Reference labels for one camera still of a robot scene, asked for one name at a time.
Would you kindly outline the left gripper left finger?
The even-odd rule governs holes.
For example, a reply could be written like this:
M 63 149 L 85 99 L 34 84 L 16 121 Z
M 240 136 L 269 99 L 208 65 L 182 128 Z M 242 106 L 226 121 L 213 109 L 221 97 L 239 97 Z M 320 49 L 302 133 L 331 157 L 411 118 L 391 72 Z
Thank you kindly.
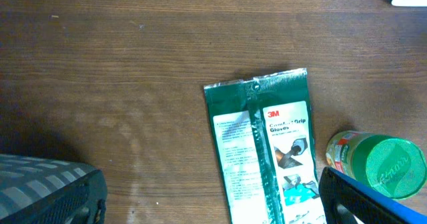
M 1 222 L 104 224 L 107 185 L 100 170 L 1 178 Z

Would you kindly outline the green white 3M packet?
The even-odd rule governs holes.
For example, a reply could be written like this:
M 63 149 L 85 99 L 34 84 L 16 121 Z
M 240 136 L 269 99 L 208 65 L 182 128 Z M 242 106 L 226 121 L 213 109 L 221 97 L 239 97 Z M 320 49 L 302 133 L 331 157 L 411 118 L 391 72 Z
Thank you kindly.
M 204 88 L 233 224 L 324 223 L 307 71 Z

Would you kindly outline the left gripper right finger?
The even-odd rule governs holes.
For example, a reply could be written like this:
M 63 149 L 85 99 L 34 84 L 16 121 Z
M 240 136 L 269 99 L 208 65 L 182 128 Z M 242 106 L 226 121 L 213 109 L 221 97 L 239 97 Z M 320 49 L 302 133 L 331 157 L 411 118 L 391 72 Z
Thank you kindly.
M 331 168 L 322 171 L 319 192 L 328 224 L 426 224 L 426 216 Z

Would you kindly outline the grey plastic mesh basket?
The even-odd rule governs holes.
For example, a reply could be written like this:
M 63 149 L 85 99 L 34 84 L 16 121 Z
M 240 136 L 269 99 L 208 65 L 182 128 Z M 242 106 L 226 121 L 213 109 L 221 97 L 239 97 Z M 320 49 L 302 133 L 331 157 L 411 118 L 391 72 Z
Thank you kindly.
M 107 186 L 84 163 L 1 155 L 2 223 L 103 223 Z

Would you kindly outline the green lid jar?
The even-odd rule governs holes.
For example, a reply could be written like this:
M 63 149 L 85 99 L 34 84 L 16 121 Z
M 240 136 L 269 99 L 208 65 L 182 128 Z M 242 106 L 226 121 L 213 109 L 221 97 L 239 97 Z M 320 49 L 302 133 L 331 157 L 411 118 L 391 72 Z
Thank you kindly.
M 395 200 L 407 199 L 426 183 L 426 159 L 413 142 L 359 131 L 335 134 L 326 147 L 328 165 Z

